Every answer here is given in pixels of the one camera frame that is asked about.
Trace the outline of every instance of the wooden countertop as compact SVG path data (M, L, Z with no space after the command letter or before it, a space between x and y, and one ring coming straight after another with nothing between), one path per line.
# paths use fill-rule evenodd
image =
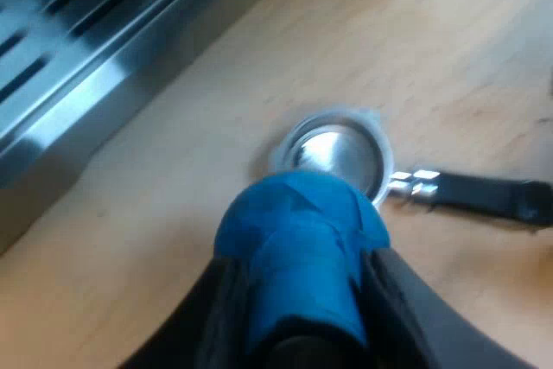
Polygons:
M553 181L553 0L261 0L0 258L0 366L112 367L212 255L266 150L330 105L380 110L396 160ZM386 202L393 245L535 365L553 356L553 232Z

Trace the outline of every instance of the black handle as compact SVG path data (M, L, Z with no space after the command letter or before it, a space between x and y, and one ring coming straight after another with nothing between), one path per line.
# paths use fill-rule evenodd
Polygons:
M537 226L553 220L553 190L541 181L506 181L441 172L430 203L516 219Z

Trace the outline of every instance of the metal filter basket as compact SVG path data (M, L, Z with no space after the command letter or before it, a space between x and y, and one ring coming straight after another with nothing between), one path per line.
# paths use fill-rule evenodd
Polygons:
M335 109L305 118L272 152L272 173L292 169L336 175L378 206L388 194L393 156L372 111Z

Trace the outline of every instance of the blue tape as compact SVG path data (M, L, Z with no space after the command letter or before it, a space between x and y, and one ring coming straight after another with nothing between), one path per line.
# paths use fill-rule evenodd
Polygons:
M291 316L331 324L366 346L350 284L360 285L360 253L387 246L372 203L334 176L296 171L247 188L215 237L215 256L241 259L250 273L246 352Z

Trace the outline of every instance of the stainless steel drip tray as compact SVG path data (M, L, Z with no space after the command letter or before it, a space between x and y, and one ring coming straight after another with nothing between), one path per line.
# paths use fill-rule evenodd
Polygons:
M256 0L0 0L0 252Z

